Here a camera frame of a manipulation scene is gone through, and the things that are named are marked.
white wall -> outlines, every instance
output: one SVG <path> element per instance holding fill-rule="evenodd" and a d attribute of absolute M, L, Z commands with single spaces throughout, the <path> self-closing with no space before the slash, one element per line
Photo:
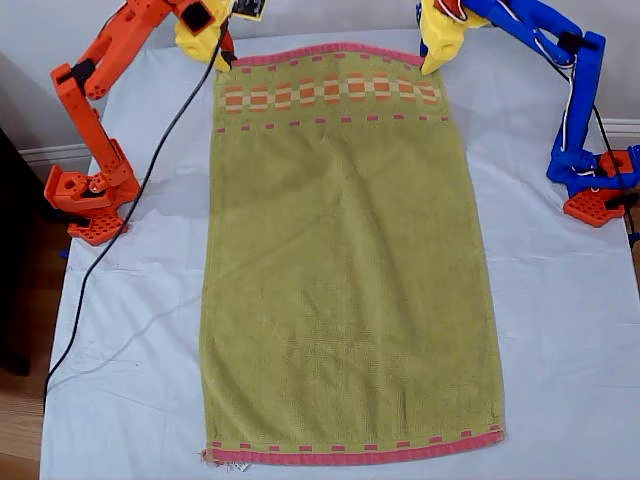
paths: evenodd
<path fill-rule="evenodd" d="M 414 0 L 270 0 L 260 24 L 236 20 L 234 36 L 414 28 Z M 599 103 L 605 117 L 640 118 L 638 0 L 548 0 L 608 37 Z M 55 97 L 49 71 L 73 63 L 121 0 L 0 0 L 0 126 L 18 148 L 81 143 Z M 172 43 L 167 22 L 148 47 Z"/>

orange robot base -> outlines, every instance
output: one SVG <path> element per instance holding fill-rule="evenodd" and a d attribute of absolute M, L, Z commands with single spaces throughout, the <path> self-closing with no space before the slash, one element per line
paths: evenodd
<path fill-rule="evenodd" d="M 620 173 L 633 173 L 633 164 L 629 152 L 616 150 L 614 155 Z M 611 178 L 616 176 L 613 162 L 614 159 L 611 158 L 609 153 L 605 153 L 600 157 L 600 167 Z M 609 189 L 585 190 L 570 198 L 564 204 L 564 212 L 593 227 L 602 227 L 609 220 L 624 217 L 624 205 L 619 205 L 614 209 L 607 208 L 607 202 L 620 196 L 620 193 L 620 190 Z"/>
<path fill-rule="evenodd" d="M 95 177 L 80 172 L 63 172 L 56 165 L 51 169 L 45 186 L 45 197 L 51 204 L 61 205 L 61 210 L 84 217 L 89 222 L 86 226 L 70 223 L 67 233 L 72 237 L 84 239 L 94 247 L 116 235 L 124 221 L 118 215 L 118 208 L 132 202 L 140 191 L 138 181 L 130 178 L 117 188 L 108 188 L 99 198 L 99 202 L 95 202 L 96 198 L 85 198 L 87 195 L 92 196 L 88 193 L 89 185 L 95 181 Z M 83 200 L 93 200 L 93 205 L 104 202 L 105 206 L 86 208 L 88 205 L 83 203 Z"/>

pink towel border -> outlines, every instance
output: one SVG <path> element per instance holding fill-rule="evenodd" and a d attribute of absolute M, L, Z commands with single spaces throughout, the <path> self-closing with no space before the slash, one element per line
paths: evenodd
<path fill-rule="evenodd" d="M 271 465 L 372 465 L 376 463 L 406 462 L 425 458 L 440 457 L 467 450 L 488 447 L 504 439 L 502 430 L 493 430 L 475 437 L 419 448 L 406 448 L 385 452 L 367 451 L 363 453 L 276 453 L 241 450 L 211 450 L 216 462 L 263 463 Z"/>
<path fill-rule="evenodd" d="M 325 43 L 322 45 L 313 45 L 311 47 L 298 48 L 290 50 L 288 52 L 276 53 L 273 55 L 257 55 L 253 57 L 240 58 L 233 62 L 234 67 L 247 67 L 247 66 L 264 66 L 273 63 L 282 63 L 295 58 L 306 57 L 309 55 L 320 55 L 326 53 L 336 52 L 366 52 L 372 55 L 380 55 L 385 58 L 393 58 L 401 62 L 409 63 L 417 67 L 421 66 L 424 62 L 423 58 L 418 55 L 412 55 L 410 53 L 399 52 L 397 50 L 390 50 L 387 48 L 372 47 L 370 45 L 364 45 L 362 43 Z"/>

wooden floor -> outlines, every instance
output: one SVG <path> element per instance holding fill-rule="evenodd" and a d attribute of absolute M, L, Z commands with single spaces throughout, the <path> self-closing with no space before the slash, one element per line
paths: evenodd
<path fill-rule="evenodd" d="M 640 228 L 640 209 L 634 212 Z M 29 288 L 19 295 L 19 316 L 27 325 L 32 374 L 13 377 L 0 370 L 0 479 L 38 478 L 42 433 L 42 393 L 49 367 L 53 330 L 66 261 L 59 253 L 68 248 L 65 227 L 37 221 L 39 241 L 30 245 L 24 274 Z M 640 245 L 635 248 L 640 279 Z"/>

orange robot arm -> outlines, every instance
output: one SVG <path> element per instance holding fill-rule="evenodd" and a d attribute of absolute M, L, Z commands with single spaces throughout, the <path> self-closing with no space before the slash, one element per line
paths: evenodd
<path fill-rule="evenodd" d="M 85 175 L 63 172 L 55 166 L 47 180 L 45 197 L 55 208 L 87 219 L 85 225 L 72 223 L 69 234 L 82 237 L 91 245 L 99 245 L 116 234 L 122 225 L 117 209 L 132 201 L 140 186 L 118 142 L 107 136 L 87 97 L 97 100 L 109 91 L 151 31 L 170 13 L 194 35 L 215 22 L 200 0 L 128 0 L 74 67 L 64 64 L 51 73 L 56 93 L 100 172 Z M 225 58 L 232 58 L 230 36 L 225 37 L 222 50 Z"/>

